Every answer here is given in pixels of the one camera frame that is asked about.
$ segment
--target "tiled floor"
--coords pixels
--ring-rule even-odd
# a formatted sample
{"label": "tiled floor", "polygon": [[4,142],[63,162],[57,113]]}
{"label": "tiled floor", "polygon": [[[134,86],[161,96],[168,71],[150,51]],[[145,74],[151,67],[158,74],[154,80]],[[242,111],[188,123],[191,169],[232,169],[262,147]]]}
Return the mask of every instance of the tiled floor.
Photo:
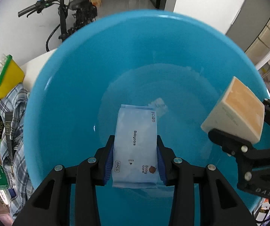
{"label": "tiled floor", "polygon": [[102,0],[97,8],[98,18],[135,9],[155,9],[150,0]]}

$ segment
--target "sponge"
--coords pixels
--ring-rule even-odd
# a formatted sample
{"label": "sponge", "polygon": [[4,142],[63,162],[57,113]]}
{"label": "sponge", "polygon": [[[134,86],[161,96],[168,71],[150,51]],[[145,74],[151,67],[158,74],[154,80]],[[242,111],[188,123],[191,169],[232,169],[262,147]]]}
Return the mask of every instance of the sponge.
{"label": "sponge", "polygon": [[201,128],[206,133],[216,128],[255,144],[261,137],[264,112],[264,105],[255,94],[233,77]]}

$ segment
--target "wet wipes package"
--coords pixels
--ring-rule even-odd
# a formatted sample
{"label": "wet wipes package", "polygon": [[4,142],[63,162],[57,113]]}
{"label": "wet wipes package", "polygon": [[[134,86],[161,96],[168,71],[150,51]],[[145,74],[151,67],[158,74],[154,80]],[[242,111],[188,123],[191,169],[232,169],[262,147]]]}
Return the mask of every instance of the wet wipes package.
{"label": "wet wipes package", "polygon": [[156,187],[157,167],[155,107],[121,105],[113,148],[113,187]]}

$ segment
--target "metal screw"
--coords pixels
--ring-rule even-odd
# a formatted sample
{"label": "metal screw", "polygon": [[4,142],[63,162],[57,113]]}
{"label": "metal screw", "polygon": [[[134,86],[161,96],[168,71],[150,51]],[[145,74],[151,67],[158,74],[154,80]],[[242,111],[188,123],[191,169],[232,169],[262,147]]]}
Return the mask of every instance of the metal screw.
{"label": "metal screw", "polygon": [[88,158],[88,163],[95,163],[95,162],[96,162],[96,158],[95,157]]}
{"label": "metal screw", "polygon": [[246,172],[246,173],[245,173],[245,180],[246,180],[246,181],[250,181],[251,178],[252,178],[252,173]]}
{"label": "metal screw", "polygon": [[63,169],[63,166],[62,165],[56,165],[55,166],[55,170],[58,172],[58,171],[60,171],[60,170],[62,170]]}
{"label": "metal screw", "polygon": [[245,146],[245,145],[243,145],[243,146],[241,147],[241,151],[242,151],[243,153],[246,153],[246,152],[248,151],[248,147]]}
{"label": "metal screw", "polygon": [[174,158],[174,163],[177,163],[177,164],[180,164],[180,163],[182,163],[182,159],[180,158],[180,157],[176,157],[176,158]]}
{"label": "metal screw", "polygon": [[212,164],[209,164],[207,167],[210,171],[214,171],[216,169],[216,166]]}

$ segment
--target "blue plastic basin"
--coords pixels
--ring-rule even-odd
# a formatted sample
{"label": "blue plastic basin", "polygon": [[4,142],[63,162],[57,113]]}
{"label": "blue plastic basin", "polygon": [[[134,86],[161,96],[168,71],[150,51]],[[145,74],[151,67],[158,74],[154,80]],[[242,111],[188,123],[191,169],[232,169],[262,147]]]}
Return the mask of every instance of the blue plastic basin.
{"label": "blue plastic basin", "polygon": [[[164,145],[191,164],[215,164],[236,188],[235,159],[200,128],[233,76],[260,100],[268,97],[244,52],[192,18],[141,10],[85,26],[48,60],[30,95],[24,149],[34,187],[55,165],[78,165],[104,146],[115,134],[121,104],[147,106],[161,99],[158,134]],[[255,147],[270,148],[268,125]],[[172,187],[119,189],[109,181],[96,191],[103,226],[168,225]],[[250,210],[259,200],[236,191]],[[198,195],[195,204],[198,223]]]}

